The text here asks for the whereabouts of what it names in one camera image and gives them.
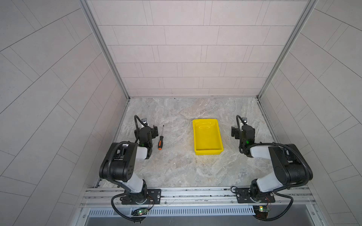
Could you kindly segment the orange black handled screwdriver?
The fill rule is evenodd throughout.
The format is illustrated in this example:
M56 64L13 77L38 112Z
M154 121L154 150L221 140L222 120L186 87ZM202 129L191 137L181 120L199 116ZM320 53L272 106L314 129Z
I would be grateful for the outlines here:
M162 131L161 131L161 135L159 136L159 142L158 142L158 149L159 150L162 150L162 148L163 148L163 145L164 145L164 135L163 135L163 133L164 133L164 125L162 126Z

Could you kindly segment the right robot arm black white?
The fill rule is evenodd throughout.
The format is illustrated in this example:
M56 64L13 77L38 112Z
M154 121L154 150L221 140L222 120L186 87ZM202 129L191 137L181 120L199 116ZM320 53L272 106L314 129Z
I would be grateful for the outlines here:
M255 143L255 129L249 125L232 127L231 136L239 140L241 154L272 163L273 172L253 180L245 193L251 202L263 202L275 192L304 186L313 179L312 169L294 144Z

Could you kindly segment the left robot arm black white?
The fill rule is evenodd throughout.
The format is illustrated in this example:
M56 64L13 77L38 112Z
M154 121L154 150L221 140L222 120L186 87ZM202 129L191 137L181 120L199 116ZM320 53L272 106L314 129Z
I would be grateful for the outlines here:
M152 140L158 137L156 126L135 130L140 142L122 141L112 143L103 160L99 177L125 190L122 204L144 204L148 202L148 189L145 180L134 174L137 159L149 159L152 154Z

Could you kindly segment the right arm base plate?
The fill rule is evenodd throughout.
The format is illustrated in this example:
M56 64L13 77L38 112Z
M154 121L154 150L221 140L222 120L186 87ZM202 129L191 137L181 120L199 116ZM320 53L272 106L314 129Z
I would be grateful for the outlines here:
M273 193L262 193L257 188L233 187L238 203L275 203Z

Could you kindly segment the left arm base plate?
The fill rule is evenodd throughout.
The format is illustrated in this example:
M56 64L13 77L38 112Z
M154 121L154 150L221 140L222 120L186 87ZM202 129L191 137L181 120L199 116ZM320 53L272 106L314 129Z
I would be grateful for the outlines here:
M129 193L120 200L122 205L153 205L160 204L161 189L147 189L140 193Z

